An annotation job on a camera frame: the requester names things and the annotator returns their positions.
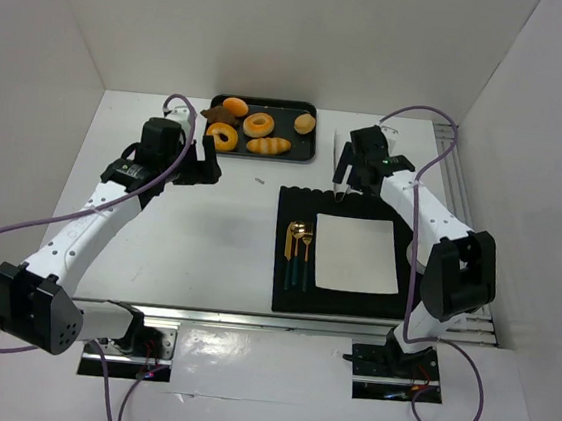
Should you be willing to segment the metal serving tongs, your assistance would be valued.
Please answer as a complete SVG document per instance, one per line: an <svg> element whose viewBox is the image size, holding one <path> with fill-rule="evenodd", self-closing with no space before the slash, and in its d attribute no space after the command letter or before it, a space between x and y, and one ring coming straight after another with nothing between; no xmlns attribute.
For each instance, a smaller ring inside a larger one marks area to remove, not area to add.
<svg viewBox="0 0 562 421"><path fill-rule="evenodd" d="M335 176L336 171L340 169L340 161L342 157L342 152L344 151L345 142L347 142L347 138L344 136L342 132L338 129L335 130L333 133L333 170L332 176ZM343 181L334 182L332 181L332 193L334 195L335 202L341 202L349 191L351 190L348 184L344 184Z"/></svg>

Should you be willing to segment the orange ring donut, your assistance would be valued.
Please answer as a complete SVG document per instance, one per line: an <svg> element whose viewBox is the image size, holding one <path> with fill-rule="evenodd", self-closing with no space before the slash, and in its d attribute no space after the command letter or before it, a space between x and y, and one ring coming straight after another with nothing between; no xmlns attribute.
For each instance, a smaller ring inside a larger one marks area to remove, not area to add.
<svg viewBox="0 0 562 421"><path fill-rule="evenodd" d="M237 130L227 123L215 122L207 128L206 135L211 136L218 152L231 152L238 146Z"/></svg>

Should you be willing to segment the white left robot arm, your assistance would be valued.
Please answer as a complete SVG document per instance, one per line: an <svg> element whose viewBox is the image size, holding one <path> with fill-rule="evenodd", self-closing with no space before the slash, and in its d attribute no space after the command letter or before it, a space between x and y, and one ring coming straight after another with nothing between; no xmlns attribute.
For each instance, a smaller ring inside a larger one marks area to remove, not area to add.
<svg viewBox="0 0 562 421"><path fill-rule="evenodd" d="M222 174L215 140L194 135L190 125L150 118L141 138L110 163L84 207L22 264L0 265L0 330L59 355L72 343L111 340L132 353L159 333L145 327L132 305L106 300L76 303L85 272L112 238L141 214L168 184L216 184Z"/></svg>

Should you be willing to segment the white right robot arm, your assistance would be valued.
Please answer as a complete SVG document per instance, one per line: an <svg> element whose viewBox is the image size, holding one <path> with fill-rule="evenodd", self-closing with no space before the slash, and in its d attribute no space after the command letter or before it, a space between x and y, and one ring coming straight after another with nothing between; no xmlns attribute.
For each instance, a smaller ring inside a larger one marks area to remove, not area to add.
<svg viewBox="0 0 562 421"><path fill-rule="evenodd" d="M423 184L413 164L389 152L378 126L350 133L334 182L376 196L412 229L405 317L386 336L378 362L409 371L463 315L496 294L496 243L457 219Z"/></svg>

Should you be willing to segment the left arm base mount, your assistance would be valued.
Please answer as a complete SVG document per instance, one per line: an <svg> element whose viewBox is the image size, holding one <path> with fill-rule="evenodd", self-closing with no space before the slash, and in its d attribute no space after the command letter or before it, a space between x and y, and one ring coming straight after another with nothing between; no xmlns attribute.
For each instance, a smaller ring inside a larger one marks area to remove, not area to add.
<svg viewBox="0 0 562 421"><path fill-rule="evenodd" d="M118 327L103 315L84 318L81 335L96 339L105 356L108 374L112 379L134 380L140 372L147 372L148 382L170 381L173 355L179 334L178 322L145 318L142 336L133 349L126 351L112 338L99 337L99 332L111 332Z"/></svg>

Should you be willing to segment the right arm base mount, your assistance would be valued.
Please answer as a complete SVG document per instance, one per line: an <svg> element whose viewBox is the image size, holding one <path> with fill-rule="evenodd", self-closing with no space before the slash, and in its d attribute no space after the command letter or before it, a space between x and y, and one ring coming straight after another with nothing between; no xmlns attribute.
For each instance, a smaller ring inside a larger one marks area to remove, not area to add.
<svg viewBox="0 0 562 421"><path fill-rule="evenodd" d="M391 366L383 346L354 343L342 355L352 370L354 399L441 404L442 392L436 351L430 349L408 362Z"/></svg>

